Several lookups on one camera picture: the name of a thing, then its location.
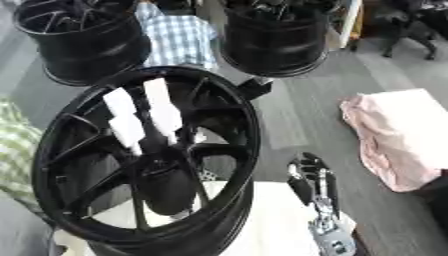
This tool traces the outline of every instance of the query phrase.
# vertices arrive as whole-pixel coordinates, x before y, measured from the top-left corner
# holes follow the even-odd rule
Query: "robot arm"
[[[314,203],[317,217],[309,223],[310,232],[323,256],[353,256],[355,241],[339,222],[336,177],[322,159],[304,153],[303,159],[289,166],[289,186],[305,205]]]

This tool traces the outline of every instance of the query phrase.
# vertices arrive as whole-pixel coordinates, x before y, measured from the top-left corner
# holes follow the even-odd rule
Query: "pink cloth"
[[[361,161],[393,191],[418,189],[448,169],[448,112],[426,90],[359,94],[340,108]]]

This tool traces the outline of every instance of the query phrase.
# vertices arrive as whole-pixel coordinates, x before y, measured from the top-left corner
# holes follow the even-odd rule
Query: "checkered cloth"
[[[136,16],[151,40],[152,51],[145,67],[194,64],[217,68],[210,41],[217,33],[196,16],[164,15],[151,3],[140,3]]]
[[[0,190],[38,214],[30,168],[40,137],[13,103],[0,98]]]

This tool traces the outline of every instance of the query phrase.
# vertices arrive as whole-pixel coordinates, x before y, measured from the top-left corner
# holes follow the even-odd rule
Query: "office chair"
[[[426,55],[427,60],[433,60],[436,57],[437,48],[431,43],[435,36],[435,31],[424,25],[423,17],[431,15],[434,12],[446,11],[448,1],[446,0],[385,0],[386,4],[399,11],[398,15],[392,18],[392,24],[398,27],[395,33],[387,43],[384,57],[391,58],[395,45],[402,38],[410,38],[429,50]],[[425,31],[416,30],[419,25],[425,26]]]

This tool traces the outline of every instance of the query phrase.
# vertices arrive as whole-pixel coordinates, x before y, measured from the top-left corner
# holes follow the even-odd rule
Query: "white table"
[[[216,195],[224,184],[208,182],[205,187],[209,195]],[[156,216],[149,209],[145,214],[151,225],[169,221],[169,218]],[[308,221],[314,216],[315,212],[303,205],[286,183],[256,182],[249,218],[221,256],[319,256],[317,245],[308,231]],[[353,230],[354,222],[343,216],[344,222]],[[95,218],[120,227],[135,227],[131,201],[108,209]],[[70,248],[63,256],[95,256],[84,240],[64,231],[58,231],[55,240]]]

